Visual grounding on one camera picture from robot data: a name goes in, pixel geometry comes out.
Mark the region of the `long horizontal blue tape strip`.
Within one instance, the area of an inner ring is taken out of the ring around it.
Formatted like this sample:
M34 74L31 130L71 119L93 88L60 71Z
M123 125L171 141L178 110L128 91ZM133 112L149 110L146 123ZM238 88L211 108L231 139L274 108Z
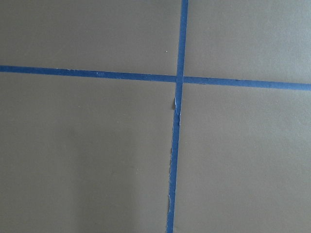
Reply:
M122 73L122 72L45 68L45 67L20 67L20 66L1 65L0 71L9 73L109 78L120 80L155 81L155 82L169 82L169 83L174 83L176 81L176 76L172 75ZM188 77L188 76L185 76L183 78L183 82L190 84L256 87L256 88L287 89L287 90L300 90L300 91L310 91L311 89L311 85L309 83L286 83L286 82L203 78L203 77Z

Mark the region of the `brown paper table cover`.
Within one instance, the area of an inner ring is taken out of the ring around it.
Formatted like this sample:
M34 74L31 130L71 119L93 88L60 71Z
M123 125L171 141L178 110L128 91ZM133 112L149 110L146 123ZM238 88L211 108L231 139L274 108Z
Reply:
M308 0L188 0L184 77L311 84ZM0 66L176 76L181 0L3 0ZM175 82L0 72L3 233L166 233ZM311 90L183 83L173 233L311 230Z

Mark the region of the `long vertical blue tape strip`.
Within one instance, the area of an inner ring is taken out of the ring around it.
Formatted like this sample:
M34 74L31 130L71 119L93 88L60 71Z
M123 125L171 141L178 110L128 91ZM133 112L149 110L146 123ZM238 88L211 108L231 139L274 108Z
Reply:
M185 65L186 36L187 36L188 6L189 2L187 0L181 1L178 56L177 56L177 69L175 80L174 116L173 116L172 147L171 147L172 151L171 151L169 194L168 194L169 206L166 224L167 233L172 233L174 229L174 210L175 210L177 167L178 167L180 118L181 118L182 93L184 83L183 79L184 79L184 65Z

